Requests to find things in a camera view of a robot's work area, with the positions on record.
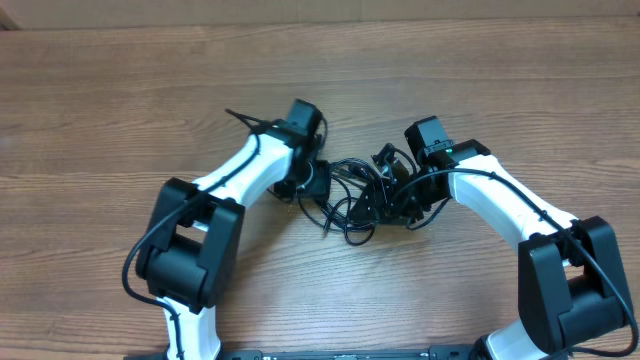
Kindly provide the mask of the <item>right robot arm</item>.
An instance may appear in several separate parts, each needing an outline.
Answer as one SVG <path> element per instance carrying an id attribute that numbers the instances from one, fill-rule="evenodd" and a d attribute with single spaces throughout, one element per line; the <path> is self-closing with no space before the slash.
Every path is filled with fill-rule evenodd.
<path id="1" fill-rule="evenodd" d="M 404 137 L 410 165 L 387 144 L 372 160 L 380 181 L 347 216 L 356 224 L 430 224 L 449 201 L 474 211 L 518 256 L 518 319 L 472 345 L 432 346 L 431 359 L 620 358 L 639 345 L 639 325 L 616 234 L 603 218 L 579 219 L 512 177 L 480 142 L 451 140 L 431 116 Z"/>

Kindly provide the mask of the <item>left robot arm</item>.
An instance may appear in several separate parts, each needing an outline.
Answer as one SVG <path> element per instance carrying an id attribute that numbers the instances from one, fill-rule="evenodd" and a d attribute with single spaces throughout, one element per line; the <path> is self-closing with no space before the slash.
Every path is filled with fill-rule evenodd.
<path id="1" fill-rule="evenodd" d="M 237 114 L 246 144 L 221 167 L 191 182 L 161 187 L 145 234 L 122 273 L 145 280 L 148 295 L 132 298 L 162 308 L 169 335 L 161 359 L 219 359 L 215 307 L 234 271 L 246 210 L 271 190 L 285 200 L 325 201 L 329 164 L 318 159 L 327 132 L 322 112 L 297 99 L 284 119 Z"/>

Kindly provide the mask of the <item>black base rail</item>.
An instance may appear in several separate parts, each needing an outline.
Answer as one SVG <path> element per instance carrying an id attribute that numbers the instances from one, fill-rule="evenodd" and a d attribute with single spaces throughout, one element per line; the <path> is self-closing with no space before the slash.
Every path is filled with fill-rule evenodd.
<path id="1" fill-rule="evenodd" d="M 427 349 L 370 351 L 261 352 L 259 350 L 223 350 L 216 360 L 471 360 L 473 345 L 432 345 Z"/>

